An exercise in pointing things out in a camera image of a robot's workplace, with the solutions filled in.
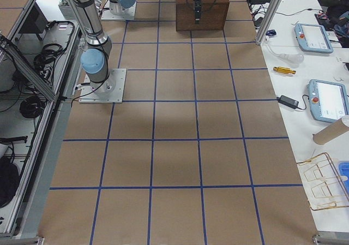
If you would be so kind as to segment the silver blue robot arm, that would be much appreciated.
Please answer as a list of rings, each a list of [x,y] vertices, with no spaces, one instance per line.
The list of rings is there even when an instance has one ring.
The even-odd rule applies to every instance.
[[[87,51],[81,55],[81,65],[89,77],[91,89],[108,93],[114,89],[109,71],[109,55],[112,48],[110,37],[104,32],[94,0],[68,0],[78,24],[85,32]],[[128,9],[136,0],[110,0]]]

